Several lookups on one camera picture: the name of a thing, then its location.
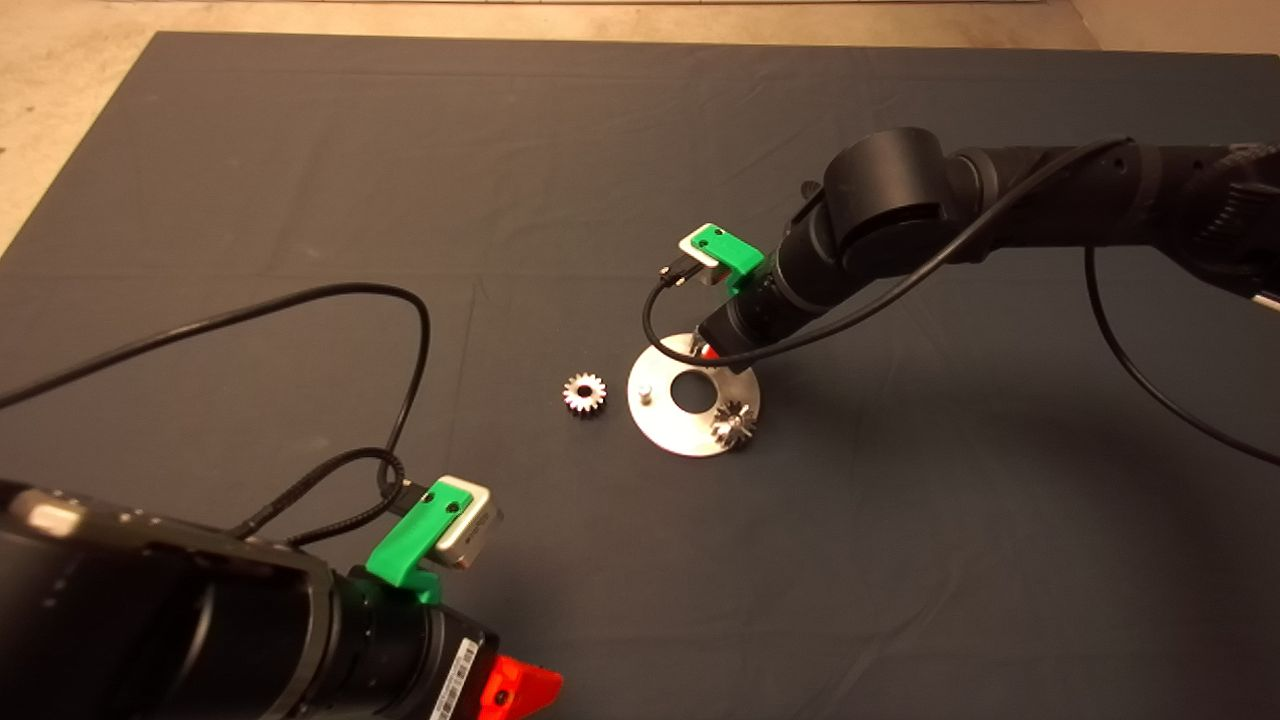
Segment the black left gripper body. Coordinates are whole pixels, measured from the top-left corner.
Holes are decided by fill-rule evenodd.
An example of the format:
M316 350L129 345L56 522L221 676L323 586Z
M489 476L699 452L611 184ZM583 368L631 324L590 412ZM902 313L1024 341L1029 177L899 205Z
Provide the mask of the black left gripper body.
M325 719L476 719L500 638L358 571L335 578L323 665Z

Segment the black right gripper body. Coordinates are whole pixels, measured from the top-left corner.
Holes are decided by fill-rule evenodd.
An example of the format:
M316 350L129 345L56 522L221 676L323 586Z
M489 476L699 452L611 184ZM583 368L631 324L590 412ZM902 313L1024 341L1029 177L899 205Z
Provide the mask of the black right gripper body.
M717 357L739 357L787 340L828 310L831 260L813 243L781 243L696 333Z

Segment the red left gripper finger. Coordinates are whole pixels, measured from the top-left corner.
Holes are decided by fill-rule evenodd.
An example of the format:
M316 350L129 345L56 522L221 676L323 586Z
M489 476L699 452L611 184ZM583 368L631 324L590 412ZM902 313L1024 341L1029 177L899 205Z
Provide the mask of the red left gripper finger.
M477 717L481 720L529 719L550 707L564 679L550 669L498 655L486 678Z

